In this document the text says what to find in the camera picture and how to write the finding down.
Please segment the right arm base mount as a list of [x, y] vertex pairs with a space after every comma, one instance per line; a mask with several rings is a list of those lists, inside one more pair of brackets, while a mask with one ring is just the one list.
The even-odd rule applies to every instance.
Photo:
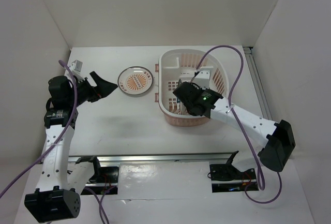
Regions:
[[212, 193], [259, 191], [254, 169], [240, 172], [229, 164], [211, 164], [207, 177], [211, 180]]

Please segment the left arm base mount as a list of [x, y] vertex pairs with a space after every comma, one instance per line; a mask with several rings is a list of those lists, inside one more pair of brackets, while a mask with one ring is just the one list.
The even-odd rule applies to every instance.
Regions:
[[118, 194], [119, 166], [106, 166], [100, 168], [100, 174], [93, 176], [85, 185], [96, 195]]

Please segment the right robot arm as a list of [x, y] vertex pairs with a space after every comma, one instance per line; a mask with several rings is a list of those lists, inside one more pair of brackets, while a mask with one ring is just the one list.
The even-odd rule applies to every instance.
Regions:
[[259, 152], [251, 146], [249, 152], [236, 152], [226, 165], [230, 178], [263, 165], [274, 172], [282, 172], [294, 148], [295, 140], [290, 123], [276, 123], [259, 117], [211, 89], [202, 89], [194, 83], [183, 82], [173, 94], [183, 103], [192, 116], [205, 116], [221, 121], [242, 131], [245, 137], [257, 143]]

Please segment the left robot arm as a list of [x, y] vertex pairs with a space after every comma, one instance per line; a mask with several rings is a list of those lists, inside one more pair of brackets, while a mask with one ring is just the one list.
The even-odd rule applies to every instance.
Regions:
[[77, 218], [85, 184], [102, 176], [96, 156], [80, 157], [68, 168], [69, 150], [74, 135], [77, 107], [86, 101], [96, 102], [109, 96], [117, 85], [90, 73], [96, 86], [87, 78], [57, 76], [48, 81], [51, 97], [47, 101], [44, 125], [46, 152], [36, 189], [27, 194], [24, 205], [38, 223]]

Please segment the plate with orange sunburst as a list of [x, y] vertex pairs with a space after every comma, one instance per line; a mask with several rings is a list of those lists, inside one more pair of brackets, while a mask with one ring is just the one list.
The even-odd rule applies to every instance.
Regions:
[[152, 73], [145, 67], [132, 66], [124, 69], [117, 78], [119, 89], [132, 97], [142, 96], [154, 84]]

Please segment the plate with red characters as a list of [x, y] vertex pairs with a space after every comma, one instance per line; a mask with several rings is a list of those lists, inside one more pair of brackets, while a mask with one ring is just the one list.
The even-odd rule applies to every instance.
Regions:
[[187, 108], [184, 106], [184, 104], [181, 102], [180, 103], [180, 114], [181, 115], [189, 115]]

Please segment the plate with dark blue rim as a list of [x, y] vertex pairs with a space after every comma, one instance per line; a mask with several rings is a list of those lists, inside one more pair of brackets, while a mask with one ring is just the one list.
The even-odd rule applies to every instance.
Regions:
[[[179, 79], [177, 86], [180, 86], [181, 84], [182, 84], [182, 80]], [[179, 98], [177, 98], [176, 102], [177, 102], [177, 114], [182, 115], [182, 104]]]

